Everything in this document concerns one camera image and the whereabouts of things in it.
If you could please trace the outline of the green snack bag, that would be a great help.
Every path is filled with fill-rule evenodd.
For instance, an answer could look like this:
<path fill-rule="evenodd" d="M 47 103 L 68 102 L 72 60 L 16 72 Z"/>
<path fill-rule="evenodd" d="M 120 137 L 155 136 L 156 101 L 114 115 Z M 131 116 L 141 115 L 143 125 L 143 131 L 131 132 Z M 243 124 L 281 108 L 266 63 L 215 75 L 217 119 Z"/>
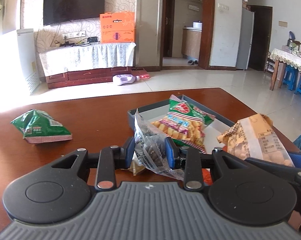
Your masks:
<path fill-rule="evenodd" d="M 72 140 L 72 133 L 45 111 L 31 109 L 10 123 L 30 144 Z"/>

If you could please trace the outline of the grey shallow box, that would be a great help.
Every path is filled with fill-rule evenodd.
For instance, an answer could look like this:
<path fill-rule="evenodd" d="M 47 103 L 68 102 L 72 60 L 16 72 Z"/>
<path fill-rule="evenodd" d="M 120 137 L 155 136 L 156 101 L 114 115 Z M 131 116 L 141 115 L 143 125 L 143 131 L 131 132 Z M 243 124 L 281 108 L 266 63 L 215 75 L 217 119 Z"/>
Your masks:
<path fill-rule="evenodd" d="M 182 95 L 143 106 L 128 112 L 131 128 L 137 122 L 149 131 L 165 133 L 176 144 L 192 146 L 202 153 L 211 153 L 215 147 L 224 147 L 217 137 L 234 122 L 197 101 Z"/>

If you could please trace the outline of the orange sunflower seed packet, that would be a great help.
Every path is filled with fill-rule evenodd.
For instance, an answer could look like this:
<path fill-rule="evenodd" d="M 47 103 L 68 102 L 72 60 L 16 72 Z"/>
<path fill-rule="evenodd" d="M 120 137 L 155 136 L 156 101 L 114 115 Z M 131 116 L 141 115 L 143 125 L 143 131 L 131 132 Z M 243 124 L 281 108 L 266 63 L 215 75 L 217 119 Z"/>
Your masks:
<path fill-rule="evenodd" d="M 202 169 L 202 175 L 204 179 L 204 184 L 211 186 L 213 184 L 210 171 L 208 169 L 203 168 Z"/>

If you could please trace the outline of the white air conditioner unit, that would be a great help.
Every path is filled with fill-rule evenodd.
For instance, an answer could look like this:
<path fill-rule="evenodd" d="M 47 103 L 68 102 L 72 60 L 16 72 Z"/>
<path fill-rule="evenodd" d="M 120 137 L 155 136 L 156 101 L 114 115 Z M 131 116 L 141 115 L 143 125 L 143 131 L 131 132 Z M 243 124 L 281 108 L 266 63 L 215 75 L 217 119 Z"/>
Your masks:
<path fill-rule="evenodd" d="M 35 55 L 34 30 L 19 29 L 16 33 L 22 75 L 26 82 L 27 91 L 32 94 L 40 85 Z"/>

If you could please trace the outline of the grey refrigerator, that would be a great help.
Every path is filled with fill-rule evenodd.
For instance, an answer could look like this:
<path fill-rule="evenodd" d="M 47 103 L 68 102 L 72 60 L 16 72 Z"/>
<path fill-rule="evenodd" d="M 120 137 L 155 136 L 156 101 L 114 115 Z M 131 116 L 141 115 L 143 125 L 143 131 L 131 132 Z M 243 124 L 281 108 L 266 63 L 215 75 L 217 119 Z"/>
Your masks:
<path fill-rule="evenodd" d="M 255 13 L 243 8 L 236 69 L 247 70 L 248 68 L 252 46 L 254 20 Z"/>

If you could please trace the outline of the prawn cracker snack bag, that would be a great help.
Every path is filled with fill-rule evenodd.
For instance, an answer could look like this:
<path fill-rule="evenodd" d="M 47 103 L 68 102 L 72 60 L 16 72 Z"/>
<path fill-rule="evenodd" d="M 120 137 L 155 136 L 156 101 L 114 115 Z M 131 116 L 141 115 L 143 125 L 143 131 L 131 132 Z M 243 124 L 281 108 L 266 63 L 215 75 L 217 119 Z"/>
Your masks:
<path fill-rule="evenodd" d="M 205 128 L 215 120 L 215 115 L 201 110 L 185 100 L 171 95 L 169 111 L 151 124 L 175 141 L 191 145 L 205 153 Z"/>

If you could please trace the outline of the purple white bottle on floor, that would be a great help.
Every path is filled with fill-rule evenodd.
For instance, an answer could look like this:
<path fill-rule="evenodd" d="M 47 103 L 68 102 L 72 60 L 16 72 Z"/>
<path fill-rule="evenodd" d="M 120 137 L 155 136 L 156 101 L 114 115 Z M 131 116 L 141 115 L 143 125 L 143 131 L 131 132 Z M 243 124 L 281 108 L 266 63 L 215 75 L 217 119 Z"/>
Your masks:
<path fill-rule="evenodd" d="M 134 76 L 131 74 L 119 74 L 112 77 L 113 83 L 118 86 L 132 84 L 139 80 L 140 80 L 139 76 Z"/>

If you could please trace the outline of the dining table with lace cloth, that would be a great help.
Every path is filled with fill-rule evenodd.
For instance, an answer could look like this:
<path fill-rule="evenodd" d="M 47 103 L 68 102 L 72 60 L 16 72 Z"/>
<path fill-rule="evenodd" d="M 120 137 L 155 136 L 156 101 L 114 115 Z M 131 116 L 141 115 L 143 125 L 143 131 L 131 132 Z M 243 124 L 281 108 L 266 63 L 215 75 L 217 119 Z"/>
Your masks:
<path fill-rule="evenodd" d="M 290 65 L 301 73 L 300 56 L 275 48 L 270 54 L 270 59 L 275 62 L 274 71 L 271 76 L 270 90 L 274 90 L 278 74 L 278 88 L 281 88 L 286 66 Z"/>

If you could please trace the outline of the black router box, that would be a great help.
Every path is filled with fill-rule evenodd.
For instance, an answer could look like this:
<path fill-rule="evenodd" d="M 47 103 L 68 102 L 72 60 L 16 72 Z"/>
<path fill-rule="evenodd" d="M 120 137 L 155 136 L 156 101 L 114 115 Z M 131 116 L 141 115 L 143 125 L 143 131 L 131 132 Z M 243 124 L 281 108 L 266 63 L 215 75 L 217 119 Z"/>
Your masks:
<path fill-rule="evenodd" d="M 88 43 L 95 43 L 98 42 L 98 37 L 97 36 L 92 36 L 87 38 Z"/>

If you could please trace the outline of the tan peanut bag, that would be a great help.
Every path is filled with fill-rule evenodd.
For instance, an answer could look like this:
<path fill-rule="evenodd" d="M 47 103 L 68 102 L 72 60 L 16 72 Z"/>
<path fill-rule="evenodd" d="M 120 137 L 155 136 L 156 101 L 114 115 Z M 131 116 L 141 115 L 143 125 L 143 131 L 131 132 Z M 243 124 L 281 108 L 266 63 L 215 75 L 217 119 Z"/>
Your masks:
<path fill-rule="evenodd" d="M 272 129 L 272 124 L 268 116 L 255 114 L 238 120 L 217 140 L 227 146 L 229 154 L 239 159 L 255 158 L 293 167 L 294 163 Z"/>

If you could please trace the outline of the grey clear seed packet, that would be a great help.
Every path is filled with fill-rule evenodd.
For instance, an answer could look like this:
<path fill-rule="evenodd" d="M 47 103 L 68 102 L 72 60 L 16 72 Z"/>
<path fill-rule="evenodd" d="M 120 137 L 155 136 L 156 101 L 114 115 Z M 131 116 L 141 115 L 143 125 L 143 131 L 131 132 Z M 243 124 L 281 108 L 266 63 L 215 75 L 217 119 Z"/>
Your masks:
<path fill-rule="evenodd" d="M 135 153 L 138 162 L 155 174 L 183 180 L 181 169 L 173 170 L 166 157 L 166 134 L 145 120 L 138 112 L 134 115 Z"/>

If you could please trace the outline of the olive gold snack packet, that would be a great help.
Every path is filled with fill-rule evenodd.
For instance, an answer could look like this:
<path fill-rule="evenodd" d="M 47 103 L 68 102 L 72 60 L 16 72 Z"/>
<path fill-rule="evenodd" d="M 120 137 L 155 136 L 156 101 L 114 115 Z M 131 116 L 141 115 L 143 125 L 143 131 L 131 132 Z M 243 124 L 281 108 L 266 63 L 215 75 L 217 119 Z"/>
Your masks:
<path fill-rule="evenodd" d="M 137 176 L 142 173 L 146 168 L 139 162 L 136 153 L 134 153 L 130 167 L 124 168 L 124 170 L 130 171 L 133 176 Z"/>

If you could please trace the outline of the orange cardboard box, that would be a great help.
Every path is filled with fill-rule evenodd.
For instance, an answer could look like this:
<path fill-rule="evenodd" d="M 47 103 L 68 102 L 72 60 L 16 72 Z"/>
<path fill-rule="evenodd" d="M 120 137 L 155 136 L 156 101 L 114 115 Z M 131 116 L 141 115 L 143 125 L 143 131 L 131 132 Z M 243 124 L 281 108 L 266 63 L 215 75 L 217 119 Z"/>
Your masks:
<path fill-rule="evenodd" d="M 100 14 L 101 42 L 135 41 L 135 13 L 130 11 Z"/>

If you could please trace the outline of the black television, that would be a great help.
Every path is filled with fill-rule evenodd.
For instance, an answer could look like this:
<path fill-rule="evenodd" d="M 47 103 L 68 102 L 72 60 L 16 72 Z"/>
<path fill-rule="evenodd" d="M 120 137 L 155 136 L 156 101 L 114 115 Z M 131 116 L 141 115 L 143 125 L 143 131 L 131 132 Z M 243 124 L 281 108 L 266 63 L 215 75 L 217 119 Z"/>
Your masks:
<path fill-rule="evenodd" d="M 105 13 L 105 0 L 44 0 L 43 25 L 98 18 Z"/>

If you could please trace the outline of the tv cabinet with white cloth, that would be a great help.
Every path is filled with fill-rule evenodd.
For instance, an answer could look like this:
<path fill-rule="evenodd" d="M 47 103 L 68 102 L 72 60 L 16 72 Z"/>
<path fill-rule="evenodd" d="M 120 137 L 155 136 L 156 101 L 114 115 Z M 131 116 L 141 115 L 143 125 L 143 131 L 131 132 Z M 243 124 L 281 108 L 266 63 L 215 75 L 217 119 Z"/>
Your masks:
<path fill-rule="evenodd" d="M 49 89 L 111 82 L 131 74 L 136 43 L 87 43 L 39 54 Z"/>

